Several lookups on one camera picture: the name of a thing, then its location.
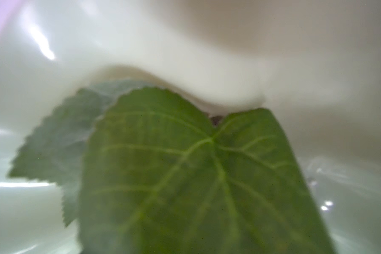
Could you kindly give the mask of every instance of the glossy white surface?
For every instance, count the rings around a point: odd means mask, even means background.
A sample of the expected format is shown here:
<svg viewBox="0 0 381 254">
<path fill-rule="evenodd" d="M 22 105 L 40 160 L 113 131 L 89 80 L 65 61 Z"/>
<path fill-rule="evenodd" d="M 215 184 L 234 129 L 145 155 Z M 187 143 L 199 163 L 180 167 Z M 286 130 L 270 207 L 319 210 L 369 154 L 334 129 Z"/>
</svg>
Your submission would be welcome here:
<svg viewBox="0 0 381 254">
<path fill-rule="evenodd" d="M 0 37 L 0 254 L 79 252 L 59 190 L 5 174 L 42 117 L 123 65 L 214 113 L 264 94 L 340 253 L 381 254 L 381 0 L 24 4 Z"/>
</svg>

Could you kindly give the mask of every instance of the serrated leaf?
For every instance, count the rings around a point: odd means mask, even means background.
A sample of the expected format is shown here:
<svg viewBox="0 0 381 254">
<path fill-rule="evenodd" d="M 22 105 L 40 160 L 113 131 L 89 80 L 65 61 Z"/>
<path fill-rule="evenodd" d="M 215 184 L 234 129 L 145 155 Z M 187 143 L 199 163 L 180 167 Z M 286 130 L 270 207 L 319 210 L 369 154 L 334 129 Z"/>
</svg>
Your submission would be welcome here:
<svg viewBox="0 0 381 254">
<path fill-rule="evenodd" d="M 334 253 L 267 109 L 214 128 L 168 90 L 124 95 L 89 140 L 79 201 L 88 254 Z"/>
<path fill-rule="evenodd" d="M 120 95 L 144 86 L 151 84 L 120 80 L 80 89 L 26 138 L 12 162 L 9 177 L 38 179 L 61 186 L 63 219 L 68 226 L 76 218 L 81 158 L 96 119 Z"/>
</svg>

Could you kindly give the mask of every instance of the white ceramic basin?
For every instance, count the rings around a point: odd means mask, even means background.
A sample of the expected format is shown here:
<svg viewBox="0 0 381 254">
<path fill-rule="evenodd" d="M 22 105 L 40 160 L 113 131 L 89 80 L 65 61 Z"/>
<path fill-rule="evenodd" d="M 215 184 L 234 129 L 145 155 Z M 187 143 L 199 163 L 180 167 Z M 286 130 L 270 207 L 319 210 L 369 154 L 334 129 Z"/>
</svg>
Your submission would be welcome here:
<svg viewBox="0 0 381 254">
<path fill-rule="evenodd" d="M 58 188 L 5 174 L 56 105 L 125 66 L 213 113 L 264 94 L 339 253 L 381 254 L 381 0 L 26 2 L 0 36 L 0 254 L 79 253 Z"/>
</svg>

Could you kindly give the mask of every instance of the leaf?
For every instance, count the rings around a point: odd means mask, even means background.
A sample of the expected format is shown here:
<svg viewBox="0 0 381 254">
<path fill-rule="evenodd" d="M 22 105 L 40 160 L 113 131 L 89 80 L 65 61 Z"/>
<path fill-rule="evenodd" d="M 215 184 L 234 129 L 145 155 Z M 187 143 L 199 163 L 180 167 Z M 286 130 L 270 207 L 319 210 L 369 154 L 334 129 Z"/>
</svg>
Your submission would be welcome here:
<svg viewBox="0 0 381 254">
<path fill-rule="evenodd" d="M 120 95 L 144 86 L 151 85 L 121 80 L 80 89 L 26 138 L 12 162 L 9 177 L 38 179 L 61 186 L 63 219 L 68 226 L 76 218 L 81 157 L 96 119 Z"/>
<path fill-rule="evenodd" d="M 82 177 L 88 254 L 334 253 L 267 109 L 214 128 L 177 94 L 132 91 L 97 122 Z"/>
</svg>

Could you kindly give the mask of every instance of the pale green leaf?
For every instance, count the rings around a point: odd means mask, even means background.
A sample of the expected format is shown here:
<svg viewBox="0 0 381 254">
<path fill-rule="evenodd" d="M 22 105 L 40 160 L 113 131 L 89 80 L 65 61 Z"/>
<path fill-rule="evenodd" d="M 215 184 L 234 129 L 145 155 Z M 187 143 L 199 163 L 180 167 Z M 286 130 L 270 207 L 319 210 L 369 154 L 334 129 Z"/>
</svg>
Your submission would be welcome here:
<svg viewBox="0 0 381 254">
<path fill-rule="evenodd" d="M 84 156 L 80 240 L 87 254 L 332 254 L 272 113 L 214 128 L 177 94 L 120 97 Z"/>
<path fill-rule="evenodd" d="M 80 89 L 26 138 L 12 162 L 9 177 L 38 179 L 61 186 L 63 219 L 69 225 L 76 217 L 81 157 L 96 119 L 120 95 L 144 86 L 150 84 L 120 80 Z"/>
</svg>

